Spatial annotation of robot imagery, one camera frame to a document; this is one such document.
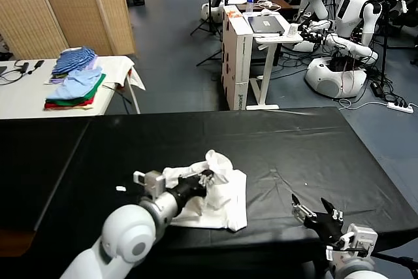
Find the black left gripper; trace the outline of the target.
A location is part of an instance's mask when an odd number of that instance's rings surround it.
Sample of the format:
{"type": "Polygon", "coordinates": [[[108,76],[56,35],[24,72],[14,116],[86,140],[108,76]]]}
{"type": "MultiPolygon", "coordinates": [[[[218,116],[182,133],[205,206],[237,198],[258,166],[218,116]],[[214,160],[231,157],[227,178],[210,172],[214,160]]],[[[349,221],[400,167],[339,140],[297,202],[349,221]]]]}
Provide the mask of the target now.
{"type": "Polygon", "coordinates": [[[206,197],[206,189],[215,183],[214,172],[203,170],[199,175],[180,177],[178,184],[167,190],[167,204],[181,210],[194,197],[206,197]]]}

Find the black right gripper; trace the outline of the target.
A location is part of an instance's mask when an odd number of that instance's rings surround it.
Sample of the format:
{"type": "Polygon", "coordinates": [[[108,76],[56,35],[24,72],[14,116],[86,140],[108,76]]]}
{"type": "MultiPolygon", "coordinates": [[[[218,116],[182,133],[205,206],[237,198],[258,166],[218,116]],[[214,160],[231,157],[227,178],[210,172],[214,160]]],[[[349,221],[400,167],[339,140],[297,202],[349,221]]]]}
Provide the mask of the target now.
{"type": "Polygon", "coordinates": [[[294,217],[308,229],[314,230],[325,244],[334,244],[340,240],[344,221],[344,212],[331,202],[321,198],[328,214],[316,214],[303,205],[295,194],[291,195],[294,217]]]}

